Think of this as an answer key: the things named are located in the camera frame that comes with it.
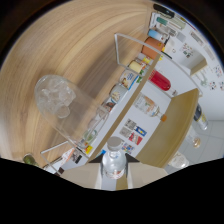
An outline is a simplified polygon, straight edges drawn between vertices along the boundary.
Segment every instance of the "white bottle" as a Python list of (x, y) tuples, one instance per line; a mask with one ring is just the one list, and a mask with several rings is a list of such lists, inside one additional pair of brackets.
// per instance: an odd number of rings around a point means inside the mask
[(126, 167), (126, 156), (121, 150), (122, 139), (112, 136), (107, 141), (109, 149), (103, 156), (103, 169), (110, 179), (119, 179), (123, 176)]

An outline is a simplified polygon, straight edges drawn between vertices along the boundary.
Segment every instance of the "shelf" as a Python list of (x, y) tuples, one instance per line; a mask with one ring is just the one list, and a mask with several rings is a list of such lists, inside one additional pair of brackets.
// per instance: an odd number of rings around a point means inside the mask
[(99, 145), (97, 146), (97, 148), (94, 150), (94, 152), (92, 153), (92, 155), (88, 159), (87, 163), (89, 161), (95, 159), (96, 155), (100, 152), (100, 150), (106, 144), (108, 138), (113, 134), (113, 132), (115, 131), (115, 129), (117, 128), (117, 126), (120, 124), (120, 122), (122, 121), (122, 119), (124, 118), (124, 116), (126, 115), (126, 113), (128, 112), (128, 110), (130, 109), (130, 107), (134, 103), (134, 101), (137, 98), (138, 94), (142, 90), (143, 86), (147, 82), (149, 76), (151, 75), (153, 69), (155, 68), (157, 62), (159, 61), (159, 58), (160, 58), (160, 55), (158, 54), (157, 57), (155, 58), (155, 60), (153, 61), (152, 65), (150, 66), (149, 70), (147, 71), (147, 73), (143, 77), (142, 81), (139, 83), (137, 89), (132, 94), (132, 96), (129, 99), (128, 103), (125, 105), (125, 107), (123, 108), (123, 110), (121, 111), (121, 113), (119, 114), (119, 116), (117, 117), (117, 119), (115, 120), (115, 122), (113, 123), (113, 125), (111, 126), (111, 128), (108, 130), (108, 132), (105, 134), (105, 136), (102, 139), (102, 141), (99, 143)]
[(192, 123), (199, 91), (193, 89), (171, 99), (166, 122), (160, 122), (136, 159), (141, 163), (165, 167), (182, 144)]

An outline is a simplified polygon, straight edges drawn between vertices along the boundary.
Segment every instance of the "wooden tabletop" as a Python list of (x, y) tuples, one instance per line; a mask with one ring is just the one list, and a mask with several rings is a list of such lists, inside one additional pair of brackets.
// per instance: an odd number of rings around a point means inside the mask
[[(22, 161), (32, 153), (40, 167), (40, 152), (66, 141), (41, 116), (34, 87), (46, 74), (71, 80), (102, 103), (124, 70), (117, 65), (114, 34), (144, 41), (152, 3), (146, 0), (75, 0), (41, 16), (10, 50), (0, 71), (0, 155)], [(135, 55), (125, 43), (121, 53)], [(46, 153), (53, 161), (70, 146)]]

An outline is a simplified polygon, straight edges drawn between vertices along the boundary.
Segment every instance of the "clear plastic container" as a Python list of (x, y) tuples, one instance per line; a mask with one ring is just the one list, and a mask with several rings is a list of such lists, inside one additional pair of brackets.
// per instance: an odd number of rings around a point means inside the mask
[(157, 116), (161, 121), (166, 121), (167, 119), (166, 115), (160, 112), (159, 106), (141, 92), (134, 101), (134, 106), (150, 117)]
[(119, 137), (112, 136), (107, 141), (109, 149), (103, 156), (103, 169), (110, 179), (119, 179), (125, 173), (126, 156), (122, 151), (123, 140)]
[(58, 75), (46, 75), (37, 82), (35, 100), (51, 126), (80, 149), (96, 139), (109, 113), (74, 83)]

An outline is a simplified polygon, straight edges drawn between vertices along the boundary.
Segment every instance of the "glass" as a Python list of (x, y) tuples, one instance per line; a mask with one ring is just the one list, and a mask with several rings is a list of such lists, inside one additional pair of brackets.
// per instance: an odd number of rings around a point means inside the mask
[(182, 153), (177, 151), (174, 157), (171, 159), (171, 161), (168, 164), (174, 168), (183, 169), (189, 165), (189, 161), (186, 159), (186, 157)]
[(201, 139), (199, 138), (192, 125), (190, 126), (185, 139), (187, 142), (193, 145), (194, 148), (199, 148), (201, 145)]
[(150, 117), (157, 116), (161, 121), (166, 121), (167, 119), (166, 115), (160, 112), (159, 106), (153, 100), (143, 95), (141, 92), (136, 98), (134, 106)]
[(110, 137), (107, 140), (109, 152), (103, 155), (103, 169), (110, 179), (119, 179), (124, 175), (126, 167), (126, 156), (121, 150), (123, 140), (119, 137)]
[(51, 126), (80, 149), (96, 139), (109, 113), (71, 81), (58, 75), (46, 75), (37, 82), (35, 100)]
[(23, 162), (26, 164), (29, 164), (29, 165), (39, 167), (39, 164), (35, 161), (35, 159), (31, 153), (28, 153), (23, 157)]

